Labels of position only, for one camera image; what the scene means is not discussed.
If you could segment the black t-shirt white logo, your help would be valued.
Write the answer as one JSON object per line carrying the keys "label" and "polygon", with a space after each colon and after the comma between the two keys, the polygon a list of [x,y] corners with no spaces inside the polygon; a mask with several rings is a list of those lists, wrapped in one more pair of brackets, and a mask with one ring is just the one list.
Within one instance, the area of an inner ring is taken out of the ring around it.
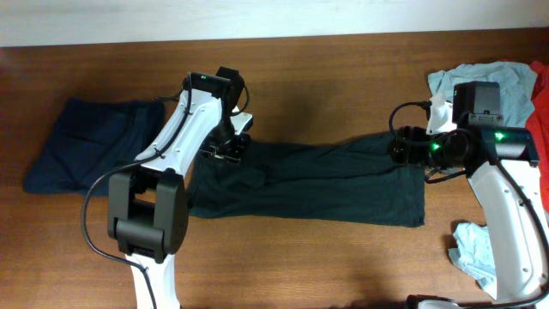
{"label": "black t-shirt white logo", "polygon": [[253,141],[238,164],[198,156],[187,190],[190,214],[421,227],[424,171],[394,163],[392,139],[377,133],[323,146]]}

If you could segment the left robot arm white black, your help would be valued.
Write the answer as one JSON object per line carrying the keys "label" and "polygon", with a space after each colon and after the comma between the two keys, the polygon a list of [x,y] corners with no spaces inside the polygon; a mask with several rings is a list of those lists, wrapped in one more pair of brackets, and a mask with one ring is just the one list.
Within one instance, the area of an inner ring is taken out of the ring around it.
{"label": "left robot arm white black", "polygon": [[130,264],[140,308],[178,308],[175,254],[189,220],[184,176],[196,155],[238,164],[250,143],[251,114],[237,107],[248,89],[237,70],[184,79],[178,106],[159,135],[109,178],[107,232]]}

